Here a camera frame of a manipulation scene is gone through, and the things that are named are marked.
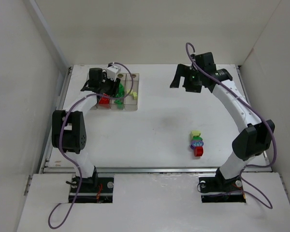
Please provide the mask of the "red cylinder lego brick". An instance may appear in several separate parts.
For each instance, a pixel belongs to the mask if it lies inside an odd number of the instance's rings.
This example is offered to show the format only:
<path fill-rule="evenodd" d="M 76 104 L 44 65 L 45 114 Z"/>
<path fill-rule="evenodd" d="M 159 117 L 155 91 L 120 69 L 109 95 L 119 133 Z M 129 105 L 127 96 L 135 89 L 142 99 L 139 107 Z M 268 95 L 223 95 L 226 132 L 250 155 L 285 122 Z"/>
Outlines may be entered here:
<path fill-rule="evenodd" d="M 193 150 L 193 154 L 195 157 L 201 157 L 203 155 L 203 147 L 202 146 L 197 146 Z"/>

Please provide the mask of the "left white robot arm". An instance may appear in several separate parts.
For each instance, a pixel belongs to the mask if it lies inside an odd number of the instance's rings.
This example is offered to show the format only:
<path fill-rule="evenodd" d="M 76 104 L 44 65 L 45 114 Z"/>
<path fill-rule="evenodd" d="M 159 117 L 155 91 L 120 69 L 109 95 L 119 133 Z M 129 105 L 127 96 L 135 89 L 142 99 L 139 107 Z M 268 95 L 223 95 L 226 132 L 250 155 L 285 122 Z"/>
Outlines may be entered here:
<path fill-rule="evenodd" d="M 65 109 L 52 113 L 52 146 L 76 169 L 71 185 L 95 188 L 98 174 L 95 165 L 85 151 L 87 133 L 84 116 L 100 100 L 114 98 L 119 91 L 121 68 L 109 65 L 107 68 L 90 68 L 87 79 L 78 97 Z"/>

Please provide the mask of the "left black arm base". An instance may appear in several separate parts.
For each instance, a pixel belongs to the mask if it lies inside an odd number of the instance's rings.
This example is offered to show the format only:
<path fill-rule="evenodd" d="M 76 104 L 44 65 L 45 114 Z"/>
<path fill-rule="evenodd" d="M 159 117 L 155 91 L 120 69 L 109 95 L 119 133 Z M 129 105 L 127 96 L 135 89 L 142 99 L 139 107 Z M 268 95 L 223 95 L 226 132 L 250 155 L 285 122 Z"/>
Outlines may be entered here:
<path fill-rule="evenodd" d="M 75 203 L 112 203 L 113 190 L 113 177 L 99 177 L 96 186 L 83 180 Z"/>

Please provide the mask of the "purple flower lego brick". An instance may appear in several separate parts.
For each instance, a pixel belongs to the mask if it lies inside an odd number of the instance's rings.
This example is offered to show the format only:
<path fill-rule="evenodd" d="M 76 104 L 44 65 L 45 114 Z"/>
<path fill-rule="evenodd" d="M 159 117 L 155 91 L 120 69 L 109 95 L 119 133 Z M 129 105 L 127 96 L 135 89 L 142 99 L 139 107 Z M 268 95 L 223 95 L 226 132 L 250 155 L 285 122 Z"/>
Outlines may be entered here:
<path fill-rule="evenodd" d="M 192 140 L 190 143 L 190 148 L 194 150 L 196 147 L 203 147 L 203 145 L 203 140 Z"/>

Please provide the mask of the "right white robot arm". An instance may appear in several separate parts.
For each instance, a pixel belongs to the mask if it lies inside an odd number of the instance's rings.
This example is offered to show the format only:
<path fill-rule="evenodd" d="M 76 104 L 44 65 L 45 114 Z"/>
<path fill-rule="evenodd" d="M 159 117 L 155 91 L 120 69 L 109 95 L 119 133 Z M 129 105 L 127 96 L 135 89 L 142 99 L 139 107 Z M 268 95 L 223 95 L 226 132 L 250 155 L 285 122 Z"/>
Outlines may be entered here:
<path fill-rule="evenodd" d="M 217 69 L 211 52 L 190 56 L 200 69 L 178 64 L 170 88 L 178 88 L 184 78 L 187 92 L 199 93 L 207 88 L 227 109 L 233 118 L 239 134 L 232 142 L 232 153 L 227 161 L 216 170 L 214 177 L 200 178 L 201 191 L 233 191 L 240 172 L 256 156 L 266 151 L 275 130 L 273 121 L 262 120 L 254 113 L 242 94 L 237 90 L 231 74 L 226 69 Z"/>

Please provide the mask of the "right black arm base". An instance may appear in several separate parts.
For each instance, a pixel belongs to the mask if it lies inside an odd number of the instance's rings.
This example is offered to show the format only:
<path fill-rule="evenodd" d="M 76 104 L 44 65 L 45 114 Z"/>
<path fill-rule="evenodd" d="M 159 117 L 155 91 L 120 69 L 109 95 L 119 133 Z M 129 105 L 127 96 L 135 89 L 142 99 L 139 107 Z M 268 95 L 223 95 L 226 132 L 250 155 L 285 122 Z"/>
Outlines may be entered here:
<path fill-rule="evenodd" d="M 223 183 L 215 176 L 201 176 L 198 191 L 202 203 L 246 203 L 240 177 Z"/>

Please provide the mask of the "yellow square lego brick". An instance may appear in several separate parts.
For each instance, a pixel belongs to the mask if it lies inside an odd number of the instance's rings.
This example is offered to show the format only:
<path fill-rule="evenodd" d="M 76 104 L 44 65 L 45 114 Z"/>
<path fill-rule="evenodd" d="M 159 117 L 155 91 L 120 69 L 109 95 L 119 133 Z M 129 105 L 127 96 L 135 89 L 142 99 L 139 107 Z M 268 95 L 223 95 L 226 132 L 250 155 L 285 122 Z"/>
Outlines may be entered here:
<path fill-rule="evenodd" d="M 133 95 L 132 95 L 132 96 L 133 96 L 133 99 L 134 99 L 134 100 L 137 100 L 137 99 L 138 99 L 138 94 L 137 94 L 137 92 L 133 92 Z"/>

